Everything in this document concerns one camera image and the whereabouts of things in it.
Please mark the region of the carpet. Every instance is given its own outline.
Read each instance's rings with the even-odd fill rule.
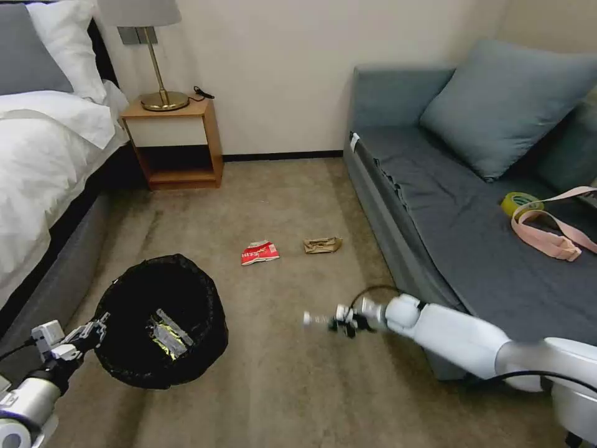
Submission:
[[[340,236],[306,255],[303,238]],[[248,243],[281,258],[241,267]],[[437,382],[423,351],[392,334],[349,340],[302,327],[364,287],[391,282],[341,159],[226,164],[219,190],[114,196],[86,322],[110,282],[143,259],[182,253],[215,281],[229,328],[199,379],[144,391],[93,353],[57,406],[50,447],[560,447],[546,396]],[[373,298],[387,301],[391,293]]]

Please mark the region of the crumpled paper bag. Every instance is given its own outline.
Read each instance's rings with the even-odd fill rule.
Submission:
[[[303,240],[305,253],[329,253],[340,249],[342,238],[317,238],[316,240]]]

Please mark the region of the baseboard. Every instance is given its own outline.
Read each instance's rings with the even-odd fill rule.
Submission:
[[[268,152],[267,154],[225,154],[222,157],[225,162],[323,159],[324,157],[342,157],[342,151]]]

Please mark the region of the black trash bag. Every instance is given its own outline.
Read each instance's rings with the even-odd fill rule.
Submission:
[[[117,380],[167,389],[198,378],[228,345],[213,280],[181,254],[146,260],[118,277],[95,313],[106,336],[95,352]]]

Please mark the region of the tape roll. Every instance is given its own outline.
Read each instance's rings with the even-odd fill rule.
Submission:
[[[506,215],[512,218],[512,215],[519,208],[521,205],[528,204],[529,202],[538,201],[539,199],[534,197],[533,195],[520,193],[520,192],[511,192],[506,195],[504,200],[502,201],[501,207],[502,210]],[[529,205],[523,211],[518,213],[518,216],[522,215],[524,212],[529,210],[543,210],[543,202],[537,202],[535,204]]]

